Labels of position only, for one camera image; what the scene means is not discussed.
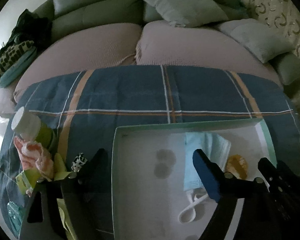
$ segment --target bottle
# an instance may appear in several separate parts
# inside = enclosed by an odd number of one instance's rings
[[[56,140],[54,131],[40,118],[30,113],[24,107],[16,112],[12,119],[11,129],[26,141],[36,141],[48,150],[53,147]]]

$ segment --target pink towel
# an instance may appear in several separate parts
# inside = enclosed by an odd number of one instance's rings
[[[53,178],[51,154],[42,147],[41,143],[27,142],[18,136],[13,138],[13,142],[18,150],[23,170],[37,168],[44,178]]]

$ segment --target brown round object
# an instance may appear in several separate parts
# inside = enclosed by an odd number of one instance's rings
[[[248,163],[239,154],[229,156],[226,163],[226,172],[231,172],[237,179],[246,179],[248,176]]]

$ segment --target face mask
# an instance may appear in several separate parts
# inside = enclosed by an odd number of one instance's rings
[[[231,142],[222,136],[211,132],[187,132],[186,133],[186,167],[183,190],[203,187],[200,177],[193,166],[192,156],[196,149],[202,149],[210,161],[218,164],[221,170],[225,170],[229,156]]]

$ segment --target metal bolt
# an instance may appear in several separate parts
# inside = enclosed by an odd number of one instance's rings
[[[76,172],[72,172],[72,173],[70,173],[69,175],[68,175],[68,178],[69,179],[74,179],[74,178],[76,178],[77,177],[77,173]]]
[[[230,172],[226,172],[226,173],[225,173],[225,177],[226,177],[227,179],[232,179],[232,178],[233,178],[233,175],[232,175],[232,173],[230,173]]]
[[[256,182],[259,183],[259,184],[262,184],[263,183],[263,179],[260,178],[260,177],[256,177]]]
[[[44,182],[44,178],[39,178],[39,179],[37,180],[37,183],[42,183],[42,182]]]

